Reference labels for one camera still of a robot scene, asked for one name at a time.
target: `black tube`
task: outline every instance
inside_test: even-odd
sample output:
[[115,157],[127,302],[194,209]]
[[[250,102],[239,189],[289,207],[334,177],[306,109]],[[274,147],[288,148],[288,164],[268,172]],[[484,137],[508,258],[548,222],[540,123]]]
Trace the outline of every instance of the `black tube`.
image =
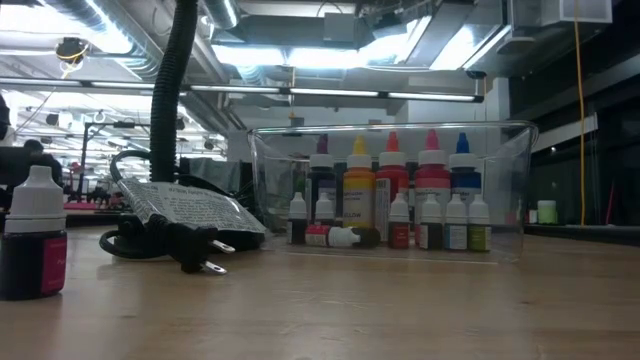
[[151,181],[173,182],[180,84],[198,23],[198,1],[178,0],[151,101]]

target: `yellow cable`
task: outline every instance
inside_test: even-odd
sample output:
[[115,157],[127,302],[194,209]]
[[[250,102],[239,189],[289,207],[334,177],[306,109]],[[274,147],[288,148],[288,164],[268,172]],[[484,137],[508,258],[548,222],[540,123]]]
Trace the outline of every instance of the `yellow cable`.
[[576,62],[578,68],[578,95],[580,97],[580,225],[585,225],[585,215],[586,215],[586,191],[585,191],[585,182],[584,182],[584,91],[582,89],[582,63],[580,56],[580,29],[578,26],[578,2],[579,0],[575,0],[574,4],[574,18],[573,18],[573,29],[576,35]]

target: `ceiling pipe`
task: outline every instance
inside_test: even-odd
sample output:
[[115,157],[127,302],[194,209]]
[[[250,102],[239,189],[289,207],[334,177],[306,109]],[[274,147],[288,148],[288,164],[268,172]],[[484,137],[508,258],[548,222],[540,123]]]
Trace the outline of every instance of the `ceiling pipe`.
[[240,8],[235,0],[203,0],[203,3],[217,29],[229,30],[240,22]]
[[69,18],[83,23],[96,32],[119,31],[132,45],[128,55],[137,59],[118,60],[143,81],[153,81],[160,67],[162,50],[153,42],[127,11],[113,0],[44,0]]

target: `fluorescent light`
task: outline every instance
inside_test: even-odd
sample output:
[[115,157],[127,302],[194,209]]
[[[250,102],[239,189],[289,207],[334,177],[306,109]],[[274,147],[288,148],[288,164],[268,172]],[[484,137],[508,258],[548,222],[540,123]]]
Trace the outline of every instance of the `fluorescent light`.
[[356,50],[326,48],[296,48],[289,55],[288,64],[299,68],[351,69],[366,65]]
[[294,95],[332,95],[332,96],[356,96],[356,97],[377,97],[377,91],[360,90],[331,90],[331,89],[301,89],[291,88]]
[[28,78],[12,78],[12,77],[1,77],[0,84],[59,86],[59,87],[82,86],[82,84],[79,81],[75,81],[75,80],[28,79]]
[[192,85],[194,91],[220,91],[230,93],[278,94],[280,89],[272,87],[233,86],[233,85]]
[[136,90],[153,90],[154,84],[150,83],[124,83],[110,81],[92,81],[91,85],[95,87],[109,89],[136,89]]
[[480,50],[478,50],[478,52],[476,52],[476,54],[473,55],[473,57],[469,59],[469,61],[467,61],[462,67],[465,70],[472,67],[476,62],[478,62],[478,60],[482,59],[482,57],[485,56],[489,52],[489,50],[491,50],[494,46],[496,46],[496,44],[500,42],[500,40],[502,40],[502,38],[504,38],[510,32],[511,32],[511,25],[505,26],[502,30],[500,30],[500,32],[496,36],[494,36],[491,40],[489,40],[488,43],[486,43],[482,48],[480,48]]
[[423,93],[389,93],[390,99],[405,100],[436,100],[436,101],[460,101],[472,102],[476,99],[470,95],[448,95],[448,94],[423,94]]
[[223,64],[235,66],[284,65],[282,51],[273,47],[213,45],[213,51]]
[[412,31],[409,28],[413,21],[407,24],[407,30],[411,32],[411,35],[409,35],[406,43],[396,55],[396,60],[394,61],[395,64],[407,61],[409,55],[411,55],[411,53],[413,52],[413,49],[415,49],[416,45],[418,45],[418,41],[420,41],[422,35],[424,35],[424,32],[427,30],[431,19],[431,16],[425,16],[421,18],[417,21],[417,24],[413,25]]
[[458,70],[473,56],[479,46],[480,43],[475,44],[471,28],[464,25],[449,40],[429,69]]

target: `plastic bin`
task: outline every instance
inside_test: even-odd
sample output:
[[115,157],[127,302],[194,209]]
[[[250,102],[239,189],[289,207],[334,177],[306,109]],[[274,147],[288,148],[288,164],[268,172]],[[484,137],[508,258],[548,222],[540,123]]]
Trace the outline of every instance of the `plastic bin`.
[[[489,205],[492,242],[489,252],[449,252],[390,249],[385,244],[374,249],[350,247],[314,247],[287,244],[286,229],[289,202],[296,191],[304,194],[309,172],[309,156],[315,154],[320,135],[328,136],[328,152],[335,161],[337,177],[336,216],[342,214],[342,178],[347,156],[352,153],[357,135],[362,135],[368,153],[377,169],[378,155],[385,151],[391,131],[395,131],[399,150],[406,154],[410,174],[408,200],[413,223],[415,196],[413,173],[418,168],[418,153],[425,150],[427,132],[435,129],[440,149],[447,158],[455,153],[459,134],[464,132],[470,151],[477,155],[477,171],[481,173],[482,194]],[[345,125],[331,127],[263,128],[249,133],[252,148],[254,187],[259,217],[271,231],[268,247],[277,251],[408,258],[446,261],[509,262],[522,252],[523,216],[525,211],[531,147],[537,139],[537,128],[529,122],[461,122],[409,123],[392,125]]]

